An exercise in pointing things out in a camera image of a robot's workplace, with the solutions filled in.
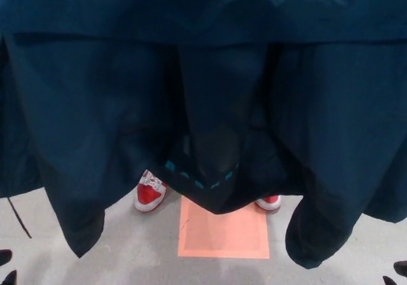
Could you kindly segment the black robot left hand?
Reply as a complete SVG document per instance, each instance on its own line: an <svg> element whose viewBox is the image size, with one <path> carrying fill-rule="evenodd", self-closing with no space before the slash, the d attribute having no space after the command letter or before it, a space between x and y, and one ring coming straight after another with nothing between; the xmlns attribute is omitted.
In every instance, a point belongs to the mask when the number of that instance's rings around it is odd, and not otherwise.
<svg viewBox="0 0 407 285"><path fill-rule="evenodd" d="M393 264L393 268L398 275L407 278L407 261L397 261ZM389 276L384 275L382 278L385 285L397 285Z"/></svg>

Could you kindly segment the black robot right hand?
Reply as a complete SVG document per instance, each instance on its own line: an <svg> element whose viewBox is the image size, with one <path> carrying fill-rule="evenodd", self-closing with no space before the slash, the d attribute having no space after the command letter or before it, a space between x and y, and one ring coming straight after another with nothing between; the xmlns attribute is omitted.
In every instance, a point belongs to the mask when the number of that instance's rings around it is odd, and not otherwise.
<svg viewBox="0 0 407 285"><path fill-rule="evenodd" d="M0 250L0 266L4 266L9 263L12 259L13 253L10 249ZM16 285L17 284L17 271L12 270L8 275L1 281L1 285Z"/></svg>

